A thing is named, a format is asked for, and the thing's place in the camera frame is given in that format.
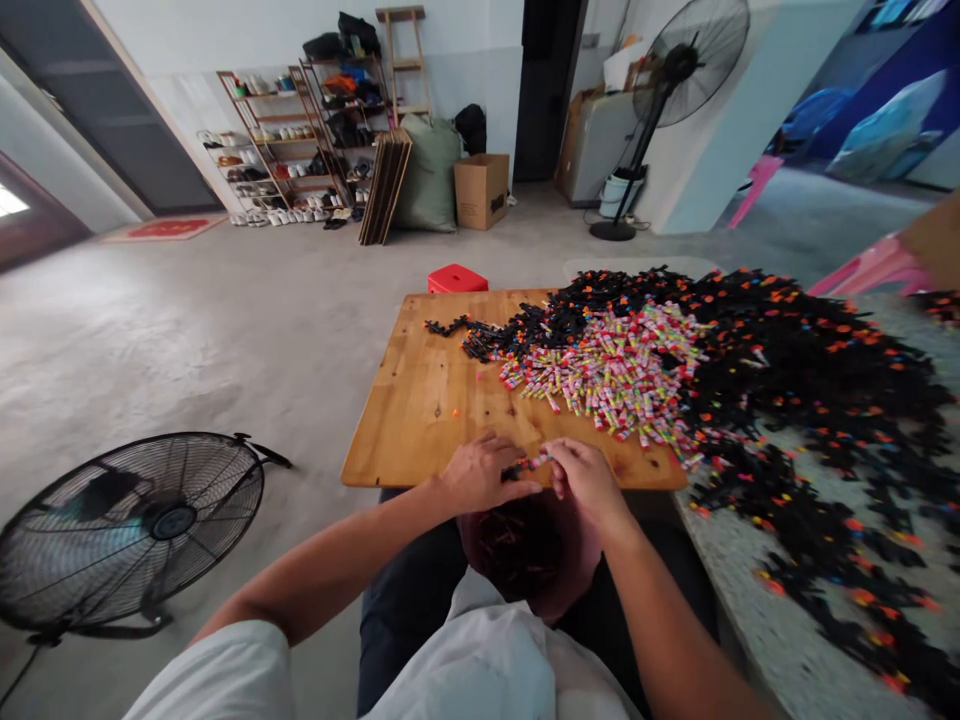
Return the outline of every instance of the white shirt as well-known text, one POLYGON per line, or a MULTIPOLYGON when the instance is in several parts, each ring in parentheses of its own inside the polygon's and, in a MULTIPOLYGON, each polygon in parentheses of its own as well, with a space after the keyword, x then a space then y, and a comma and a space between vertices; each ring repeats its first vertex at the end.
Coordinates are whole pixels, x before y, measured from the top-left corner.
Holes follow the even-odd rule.
MULTIPOLYGON (((154 678, 124 720, 170 718, 293 720, 283 633, 250 620, 204 638, 154 678)), ((642 720, 596 655, 546 627, 525 602, 506 603, 469 568, 446 622, 366 718, 642 720)))

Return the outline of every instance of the fan grille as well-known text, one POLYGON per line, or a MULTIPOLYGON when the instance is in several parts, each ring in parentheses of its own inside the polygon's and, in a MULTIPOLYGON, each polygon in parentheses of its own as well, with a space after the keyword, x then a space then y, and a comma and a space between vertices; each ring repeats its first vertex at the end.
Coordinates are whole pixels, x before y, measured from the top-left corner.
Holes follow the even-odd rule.
POLYGON ((4 528, 0 617, 42 631, 139 612, 219 562, 262 494, 256 453, 225 435, 164 435, 102 455, 4 528))
MULTIPOLYGON (((671 50, 686 45, 697 51, 699 65, 667 98, 657 127, 688 118, 714 96, 740 59, 749 31, 747 0, 691 0, 673 16, 650 45, 648 60, 663 61, 671 50)), ((634 93, 641 120, 647 118, 650 96, 649 91, 634 93)))

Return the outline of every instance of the lap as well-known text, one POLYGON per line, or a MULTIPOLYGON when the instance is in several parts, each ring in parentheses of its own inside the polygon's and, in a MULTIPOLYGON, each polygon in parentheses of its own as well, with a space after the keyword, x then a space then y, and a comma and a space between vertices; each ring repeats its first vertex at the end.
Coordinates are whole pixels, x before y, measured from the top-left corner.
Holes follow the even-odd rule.
MULTIPOLYGON (((402 491, 384 490, 380 502, 402 491)), ((666 523, 641 523, 694 614, 714 639, 713 589, 690 539, 666 523)), ((404 548, 363 594, 360 622, 358 716, 368 713, 410 658, 440 629, 453 591, 467 568, 454 521, 425 533, 404 548)), ((637 673, 626 618, 605 560, 587 593, 557 627, 593 651, 646 717, 651 717, 637 673)))

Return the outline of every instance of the hand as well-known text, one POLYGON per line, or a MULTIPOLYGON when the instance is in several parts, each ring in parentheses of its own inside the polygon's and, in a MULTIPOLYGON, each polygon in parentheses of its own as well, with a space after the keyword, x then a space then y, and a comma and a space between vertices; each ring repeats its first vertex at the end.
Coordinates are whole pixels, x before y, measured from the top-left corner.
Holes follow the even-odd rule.
POLYGON ((500 473, 524 455, 512 440, 497 437, 492 430, 458 447, 447 469, 437 476, 451 513, 482 512, 543 490, 533 480, 501 482, 500 473))
POLYGON ((581 512, 601 534, 635 526, 613 471, 599 448, 558 438, 545 443, 542 449, 553 456, 550 482, 557 497, 563 499, 572 494, 581 512))

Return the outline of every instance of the standing fan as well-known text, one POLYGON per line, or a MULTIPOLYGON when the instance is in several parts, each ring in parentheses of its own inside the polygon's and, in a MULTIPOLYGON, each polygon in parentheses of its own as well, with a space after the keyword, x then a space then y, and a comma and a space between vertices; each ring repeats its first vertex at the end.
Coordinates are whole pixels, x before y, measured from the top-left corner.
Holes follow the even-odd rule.
POLYGON ((653 131, 693 115, 729 77, 750 29, 747 0, 691 0, 667 23, 650 46, 643 69, 649 88, 633 91, 633 109, 644 122, 633 154, 627 191, 612 221, 594 223, 590 234, 602 240, 631 240, 637 231, 620 222, 634 183, 642 176, 653 131))
POLYGON ((264 463, 292 467, 249 437, 188 432, 124 445, 67 473, 7 523, 0 619, 35 633, 27 667, 64 633, 136 639, 172 622, 161 603, 220 562, 253 521, 264 463), (147 626, 110 625, 137 613, 147 626))

